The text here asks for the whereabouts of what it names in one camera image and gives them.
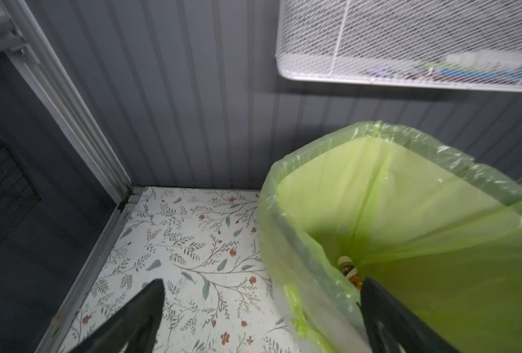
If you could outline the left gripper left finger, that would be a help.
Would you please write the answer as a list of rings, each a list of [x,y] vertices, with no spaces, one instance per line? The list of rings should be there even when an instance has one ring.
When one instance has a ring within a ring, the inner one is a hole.
[[[164,301],[164,282],[155,279],[72,351],[152,352]]]

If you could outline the brown small bottle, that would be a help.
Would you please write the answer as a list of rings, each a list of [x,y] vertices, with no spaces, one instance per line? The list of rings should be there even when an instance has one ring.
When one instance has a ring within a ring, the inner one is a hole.
[[[361,291],[363,279],[359,275],[353,260],[348,256],[340,256],[337,259],[337,266],[340,273],[358,290]]]

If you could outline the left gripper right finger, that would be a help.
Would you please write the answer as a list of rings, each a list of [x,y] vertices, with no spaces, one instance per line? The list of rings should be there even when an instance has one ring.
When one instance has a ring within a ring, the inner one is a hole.
[[[456,352],[375,279],[364,279],[361,308],[373,352]]]

